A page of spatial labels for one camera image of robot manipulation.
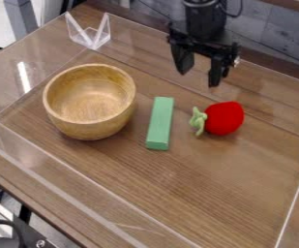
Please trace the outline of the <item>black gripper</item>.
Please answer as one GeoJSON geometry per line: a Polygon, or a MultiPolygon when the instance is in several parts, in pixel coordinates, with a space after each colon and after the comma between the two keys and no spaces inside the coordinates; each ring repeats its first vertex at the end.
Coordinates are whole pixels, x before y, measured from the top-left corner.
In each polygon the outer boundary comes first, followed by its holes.
{"type": "Polygon", "coordinates": [[[226,23],[213,22],[203,31],[193,33],[185,22],[170,22],[167,42],[182,75],[193,68],[197,53],[211,58],[209,86],[217,87],[226,71],[239,63],[239,43],[233,40],[226,23]]]}

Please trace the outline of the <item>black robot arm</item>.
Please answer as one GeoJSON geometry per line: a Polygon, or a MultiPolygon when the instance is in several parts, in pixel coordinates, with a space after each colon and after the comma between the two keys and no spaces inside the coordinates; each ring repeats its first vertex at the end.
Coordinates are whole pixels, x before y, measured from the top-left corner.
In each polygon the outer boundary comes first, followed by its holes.
{"type": "Polygon", "coordinates": [[[217,87],[239,63],[241,45],[226,30],[227,17],[239,17],[239,11],[227,11],[227,0],[183,0],[186,18],[169,23],[167,42],[178,72],[185,75],[194,66],[194,55],[211,59],[209,86],[217,87]]]}

